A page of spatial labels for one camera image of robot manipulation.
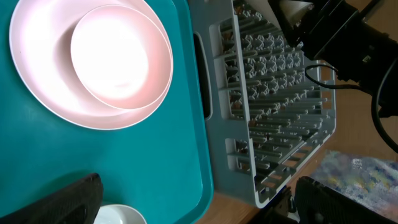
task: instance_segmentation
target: black cable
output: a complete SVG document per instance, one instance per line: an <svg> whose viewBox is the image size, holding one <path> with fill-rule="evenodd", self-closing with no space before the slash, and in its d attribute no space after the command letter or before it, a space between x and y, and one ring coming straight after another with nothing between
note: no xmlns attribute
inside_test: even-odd
<svg viewBox="0 0 398 224"><path fill-rule="evenodd" d="M386 74L384 75L383 79L380 82L380 86L377 89L376 94L372 97L372 103L371 103L371 113L372 113L372 120L373 120L373 124L374 127L376 128L376 131L379 133L380 137L384 140L384 142L392 149L394 150L396 153L398 153L398 144L394 142L394 140L391 139L391 137L386 133L386 130L383 128L383 125L380 122L380 117L379 117L379 99L380 99L380 94L381 94L381 90L383 88L384 82L387 80L387 77L389 76L391 70L394 68L395 64L397 63L398 58L396 58L393 63L391 64L390 68L388 69L388 71L386 72ZM334 70L336 73L338 73L338 70L333 68L332 66L329 65L324 65L324 64L318 64L318 65L310 65L307 66L304 70L304 74L305 76L311 80L312 82L314 82L315 84L322 86L324 88L329 88L332 90L346 90L346 89L352 89L352 90L360 90L364 93L368 93L370 95L372 95L372 93L370 91L365 90L364 88L357 86L357 85L350 85L350 84L346 84L346 85L327 85L327 84L323 84L320 83L316 80L314 80L313 78L311 78L308 73L307 70L309 69L313 69L313 68L318 68L318 67L326 67L326 68L330 68L332 70Z"/></svg>
<svg viewBox="0 0 398 224"><path fill-rule="evenodd" d="M328 88L328 89L332 89L332 90L360 90L364 93L371 94L370 91L365 90L364 88L357 86L357 85L351 85L351 84L327 85L327 84L320 83L320 82L314 80L313 78L311 78L310 75L308 75L307 71L310 69L313 69L313 68L318 68L318 67L330 68L330 69L334 70L336 72L336 74L338 73L338 70L336 68L333 68L332 66L329 66L329 65L324 65L324 64L309 65L304 68L304 74L310 81L314 82L315 84L322 86L323 88Z"/></svg>
<svg viewBox="0 0 398 224"><path fill-rule="evenodd" d="M396 153L398 153L398 144L394 142L394 140L391 139L391 137L386 133L386 130L383 128L383 125L380 122L380 117L379 117L379 99L380 99L380 94L381 90L383 88L384 82L387 80L387 77L389 76L391 70L394 68L395 64L397 63L398 58L396 58L393 63L391 64L390 68L384 75L383 79L380 82L380 86L377 89L376 94L372 97L372 104L371 104L371 112L372 112L372 120L374 123L374 127L376 128L376 131L379 133L380 137L386 142L388 146L392 150L394 150Z"/></svg>

